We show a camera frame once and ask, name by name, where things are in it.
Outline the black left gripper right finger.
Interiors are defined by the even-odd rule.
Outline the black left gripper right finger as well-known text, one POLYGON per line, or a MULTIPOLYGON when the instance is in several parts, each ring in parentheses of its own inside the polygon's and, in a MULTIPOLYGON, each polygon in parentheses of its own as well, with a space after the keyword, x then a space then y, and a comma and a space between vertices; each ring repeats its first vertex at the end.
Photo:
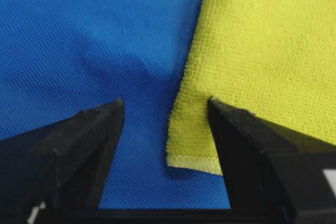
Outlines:
POLYGON ((210 98, 228 222, 335 223, 335 146, 210 98))

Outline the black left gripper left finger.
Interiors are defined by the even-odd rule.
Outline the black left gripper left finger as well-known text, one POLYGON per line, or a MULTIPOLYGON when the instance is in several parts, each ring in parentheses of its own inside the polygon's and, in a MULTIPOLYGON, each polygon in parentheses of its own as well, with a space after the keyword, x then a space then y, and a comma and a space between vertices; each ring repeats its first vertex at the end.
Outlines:
POLYGON ((115 99, 1 140, 1 223, 33 223, 40 207, 96 210, 124 119, 115 99))

